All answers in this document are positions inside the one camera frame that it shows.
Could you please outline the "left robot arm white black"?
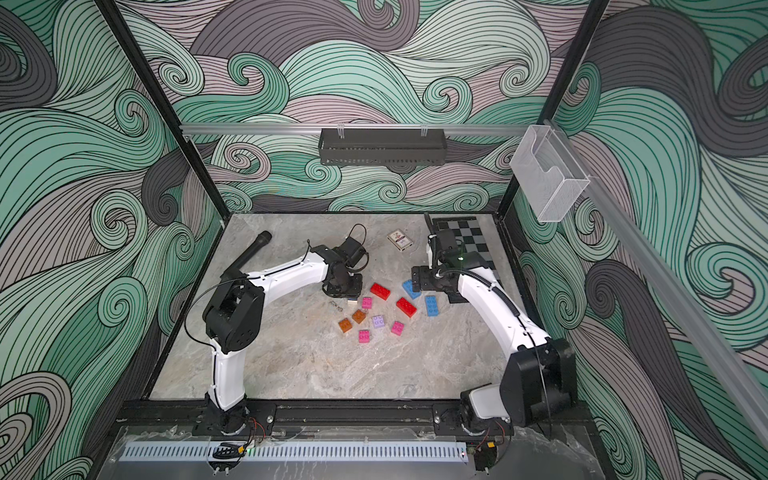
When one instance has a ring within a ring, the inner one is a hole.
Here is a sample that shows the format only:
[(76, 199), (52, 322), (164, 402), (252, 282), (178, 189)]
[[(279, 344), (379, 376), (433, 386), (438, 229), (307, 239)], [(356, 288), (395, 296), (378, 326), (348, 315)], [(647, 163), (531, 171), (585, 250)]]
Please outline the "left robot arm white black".
[(262, 232), (224, 271), (203, 311), (213, 348), (212, 384), (207, 393), (217, 413), (229, 419), (245, 408), (245, 350), (258, 336), (264, 308), (306, 286), (318, 284), (330, 298), (356, 298), (362, 292), (362, 271), (369, 253), (348, 237), (337, 247), (309, 245), (298, 259), (263, 271), (242, 267), (271, 240)]

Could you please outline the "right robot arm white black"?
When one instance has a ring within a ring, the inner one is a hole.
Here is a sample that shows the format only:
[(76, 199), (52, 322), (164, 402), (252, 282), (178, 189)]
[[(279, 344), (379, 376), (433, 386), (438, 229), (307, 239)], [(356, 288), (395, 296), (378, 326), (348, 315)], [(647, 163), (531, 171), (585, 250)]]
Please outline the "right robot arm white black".
[(411, 269), (416, 291), (460, 296), (480, 315), (502, 353), (501, 380), (461, 394), (460, 416), (468, 429), (502, 420), (527, 427), (575, 406), (575, 351), (533, 322), (504, 290), (477, 252), (466, 252), (450, 230), (427, 236), (428, 263)]

